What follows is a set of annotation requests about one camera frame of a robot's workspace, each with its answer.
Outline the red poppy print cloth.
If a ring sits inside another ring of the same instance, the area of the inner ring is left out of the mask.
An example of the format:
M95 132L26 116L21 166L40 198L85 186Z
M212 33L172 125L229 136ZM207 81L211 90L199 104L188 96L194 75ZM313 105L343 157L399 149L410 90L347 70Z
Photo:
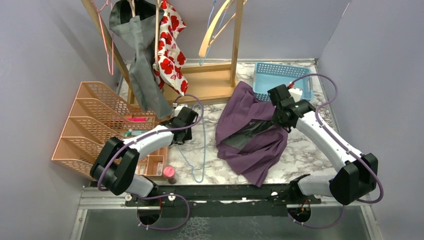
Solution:
M184 96L189 82L183 76L182 67L187 59L177 46L176 38L187 25L167 0L160 1L160 9L164 13L159 23L158 60L152 65L155 81L160 89L168 85Z

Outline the purple cloth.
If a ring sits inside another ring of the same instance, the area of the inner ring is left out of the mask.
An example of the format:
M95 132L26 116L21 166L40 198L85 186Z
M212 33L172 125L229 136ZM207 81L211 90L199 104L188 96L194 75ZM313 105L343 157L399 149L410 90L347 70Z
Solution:
M218 158L247 181L261 187L269 169L279 162L288 144L288 132L274 124L253 137L243 149L226 145L223 140L252 120L272 121L275 107L269 101L259 101L253 88L240 81L225 105L216 125L215 143Z

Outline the grey skirt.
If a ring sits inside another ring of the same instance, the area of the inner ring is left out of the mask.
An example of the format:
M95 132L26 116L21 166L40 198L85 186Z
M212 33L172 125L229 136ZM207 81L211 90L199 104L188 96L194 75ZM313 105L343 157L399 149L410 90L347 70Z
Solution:
M129 80L134 96L143 111L153 111L160 119L172 113L158 82L155 79L156 5L146 0L136 0L135 15L130 3L119 0L109 15L109 28L135 50Z

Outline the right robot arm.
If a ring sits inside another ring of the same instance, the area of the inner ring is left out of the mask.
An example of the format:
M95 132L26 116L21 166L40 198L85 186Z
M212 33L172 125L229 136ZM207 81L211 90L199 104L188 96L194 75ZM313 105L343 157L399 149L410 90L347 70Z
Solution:
M334 175L297 177L289 183L289 199L300 204L308 196L333 197L342 205L358 201L378 186L378 159L352 147L322 120L307 100L295 98L282 84L268 90L275 107L272 122L287 130L297 129L307 136L331 162Z

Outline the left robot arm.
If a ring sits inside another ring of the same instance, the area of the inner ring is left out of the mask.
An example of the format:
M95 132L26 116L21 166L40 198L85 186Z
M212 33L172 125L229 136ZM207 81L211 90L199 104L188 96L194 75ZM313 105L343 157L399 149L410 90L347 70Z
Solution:
M117 196L137 195L144 205L152 205L157 200L155 184L135 173L139 160L161 148L191 140L191 127L199 122L198 117L197 112L184 106L177 116L139 136L124 140L109 138L92 165L90 176Z

